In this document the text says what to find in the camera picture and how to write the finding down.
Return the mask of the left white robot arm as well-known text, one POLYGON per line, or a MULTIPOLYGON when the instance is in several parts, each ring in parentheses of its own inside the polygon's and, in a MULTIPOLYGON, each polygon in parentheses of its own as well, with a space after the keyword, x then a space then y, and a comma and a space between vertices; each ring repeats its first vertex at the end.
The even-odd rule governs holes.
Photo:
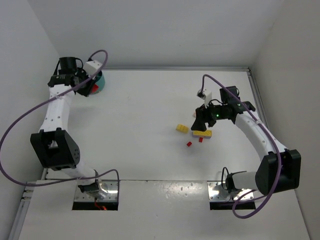
POLYGON ((48 104, 39 132, 30 136, 44 168, 75 178, 80 191, 95 200, 103 200, 108 187, 99 179, 98 172, 81 160, 80 148, 68 133, 68 120, 73 97, 89 96, 95 83, 103 78, 100 67, 102 63, 92 58, 78 67, 76 57, 61 57, 48 82, 53 101, 48 104))

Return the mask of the short yellow lego brick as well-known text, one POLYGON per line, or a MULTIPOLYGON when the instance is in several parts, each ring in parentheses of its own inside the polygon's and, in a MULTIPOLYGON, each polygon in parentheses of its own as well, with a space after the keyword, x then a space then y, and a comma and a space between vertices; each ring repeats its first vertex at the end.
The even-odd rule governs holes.
POLYGON ((186 125, 178 124, 175 128, 176 131, 180 133, 187 134, 189 132, 189 128, 186 125))

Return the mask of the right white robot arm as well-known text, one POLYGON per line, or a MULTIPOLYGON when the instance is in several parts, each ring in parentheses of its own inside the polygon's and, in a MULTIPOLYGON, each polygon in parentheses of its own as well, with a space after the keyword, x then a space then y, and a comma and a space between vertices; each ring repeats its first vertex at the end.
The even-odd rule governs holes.
POLYGON ((211 92, 205 89, 197 92, 204 103, 195 110, 191 130, 204 132, 219 120, 230 120, 245 134, 260 158, 257 171, 229 173, 225 179, 227 191, 250 189, 266 196, 271 190, 278 193, 298 188, 301 154, 284 146, 266 129, 252 103, 240 100, 235 86, 221 88, 219 92, 220 104, 212 103, 211 92))

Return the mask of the red lego brick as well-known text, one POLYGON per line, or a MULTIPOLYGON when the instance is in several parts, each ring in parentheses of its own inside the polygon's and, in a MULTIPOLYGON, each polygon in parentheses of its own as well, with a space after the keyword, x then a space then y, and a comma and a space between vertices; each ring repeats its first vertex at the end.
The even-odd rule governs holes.
POLYGON ((98 90, 99 90, 99 87, 95 84, 95 85, 92 87, 91 94, 96 93, 98 90))

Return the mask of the long yellow lego brick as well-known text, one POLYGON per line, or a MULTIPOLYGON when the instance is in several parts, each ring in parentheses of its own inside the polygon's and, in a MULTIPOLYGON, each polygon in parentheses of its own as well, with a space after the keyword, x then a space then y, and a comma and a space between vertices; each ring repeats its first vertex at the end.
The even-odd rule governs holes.
POLYGON ((212 137, 212 131, 211 130, 206 130, 206 131, 198 131, 195 130, 192 132, 193 137, 197 138, 208 138, 210 139, 212 137))

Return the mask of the purple lego plate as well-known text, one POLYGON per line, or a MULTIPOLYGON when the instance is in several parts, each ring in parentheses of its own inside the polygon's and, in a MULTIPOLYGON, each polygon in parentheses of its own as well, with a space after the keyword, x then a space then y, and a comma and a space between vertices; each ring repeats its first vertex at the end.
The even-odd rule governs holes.
POLYGON ((204 139, 210 139, 211 137, 212 137, 212 133, 199 133, 199 132, 196 132, 196 131, 194 131, 193 133, 192 133, 192 136, 194 137, 194 138, 200 138, 200 137, 202 137, 202 138, 204 138, 204 139))

